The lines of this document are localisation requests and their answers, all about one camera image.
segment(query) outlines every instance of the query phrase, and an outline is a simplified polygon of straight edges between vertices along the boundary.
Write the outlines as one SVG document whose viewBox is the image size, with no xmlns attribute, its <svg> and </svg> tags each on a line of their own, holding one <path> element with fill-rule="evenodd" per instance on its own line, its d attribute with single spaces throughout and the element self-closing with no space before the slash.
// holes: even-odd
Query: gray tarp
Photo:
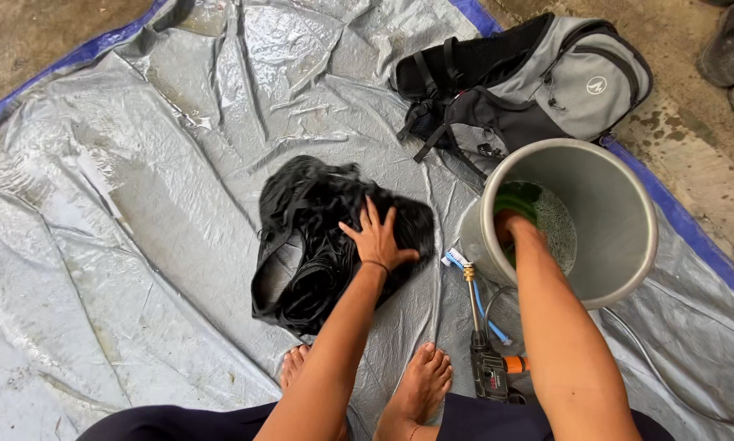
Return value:
<svg viewBox="0 0 734 441">
<path fill-rule="evenodd" d="M 477 194 L 418 145 L 398 144 L 403 56 L 476 35 L 446 2 L 198 2 L 97 63 L 39 85 L 0 124 L 0 439 L 75 439 L 148 404 L 233 410 L 278 399 L 299 342 L 251 317 L 267 176 L 295 155 L 357 162 L 433 207 L 440 252 Z M 656 268 L 614 306 L 698 408 L 734 419 L 734 294 L 658 211 Z M 482 283 L 483 291 L 495 287 Z M 524 350 L 518 304 L 494 320 Z M 682 409 L 607 317 L 594 313 L 634 408 L 677 439 L 734 439 Z M 370 439 L 416 346 L 435 340 L 473 395 L 470 307 L 435 262 L 387 301 L 349 410 Z M 528 379 L 517 379 L 524 388 Z"/>
</svg>

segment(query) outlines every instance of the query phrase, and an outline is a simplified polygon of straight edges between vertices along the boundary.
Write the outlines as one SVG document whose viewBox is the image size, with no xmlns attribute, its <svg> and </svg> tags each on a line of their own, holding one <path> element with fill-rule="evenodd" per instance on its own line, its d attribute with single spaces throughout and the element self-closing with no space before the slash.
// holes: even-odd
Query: dark pants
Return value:
<svg viewBox="0 0 734 441">
<path fill-rule="evenodd" d="M 246 441 L 253 439 L 275 403 L 232 412 L 146 406 L 122 410 L 91 426 L 78 441 Z M 674 441 L 660 424 L 632 410 L 644 441 Z M 455 439 L 553 439 L 538 404 L 495 403 L 456 394 L 446 396 L 439 441 Z"/>
</svg>

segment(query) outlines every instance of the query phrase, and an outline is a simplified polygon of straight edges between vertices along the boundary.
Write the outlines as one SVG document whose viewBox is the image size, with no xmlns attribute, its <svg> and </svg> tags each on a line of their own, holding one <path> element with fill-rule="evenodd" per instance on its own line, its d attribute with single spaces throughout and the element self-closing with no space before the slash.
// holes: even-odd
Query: gray bucket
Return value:
<svg viewBox="0 0 734 441">
<path fill-rule="evenodd" d="M 512 153 L 487 179 L 484 194 L 460 227 L 460 245 L 476 272 L 517 286 L 517 272 L 500 249 L 492 222 L 503 182 L 526 180 L 553 192 L 574 221 L 577 251 L 568 282 L 587 309 L 633 291 L 653 265 L 656 213 L 636 175 L 615 155 L 572 139 L 542 140 Z"/>
</svg>

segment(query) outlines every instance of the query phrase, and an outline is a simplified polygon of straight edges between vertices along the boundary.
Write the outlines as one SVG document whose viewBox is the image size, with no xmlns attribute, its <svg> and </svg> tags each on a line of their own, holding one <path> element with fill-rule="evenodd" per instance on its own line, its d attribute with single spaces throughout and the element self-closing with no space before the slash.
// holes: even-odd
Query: wrist band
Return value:
<svg viewBox="0 0 734 441">
<path fill-rule="evenodd" d="M 421 426 L 417 425 L 416 428 L 413 429 L 413 432 L 411 432 L 411 437 L 408 438 L 408 441 L 413 441 L 413 436 L 415 435 L 415 431 L 419 430 Z"/>
<path fill-rule="evenodd" d="M 385 270 L 386 270 L 386 275 L 387 275 L 387 276 L 388 276 L 388 275 L 389 275 L 389 273 L 391 272 L 391 271 L 389 270 L 389 267 L 387 267 L 387 266 L 383 265 L 383 264 L 382 264 L 382 263 L 380 263 L 380 262 L 376 262 L 376 261 L 361 261 L 361 263 L 362 263 L 362 264 L 375 264 L 375 265 L 378 265 L 378 266 L 380 266 L 381 268 L 383 268 L 383 269 L 385 269 Z"/>
</svg>

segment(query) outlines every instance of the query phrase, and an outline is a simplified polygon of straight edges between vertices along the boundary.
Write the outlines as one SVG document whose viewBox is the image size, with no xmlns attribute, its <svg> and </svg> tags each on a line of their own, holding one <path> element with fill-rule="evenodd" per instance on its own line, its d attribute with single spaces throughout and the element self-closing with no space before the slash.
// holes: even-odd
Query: bare foot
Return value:
<svg viewBox="0 0 734 441">
<path fill-rule="evenodd" d="M 295 378 L 298 378 L 302 372 L 304 360 L 310 354 L 310 346 L 301 345 L 291 347 L 291 350 L 285 354 L 282 362 L 282 371 L 280 372 L 280 388 L 285 392 Z M 339 441 L 348 440 L 348 426 L 343 421 L 342 429 L 339 431 Z"/>
<path fill-rule="evenodd" d="M 427 438 L 431 430 L 421 427 L 451 389 L 451 359 L 432 342 L 422 345 L 402 375 L 400 385 L 378 421 L 375 440 Z"/>
</svg>

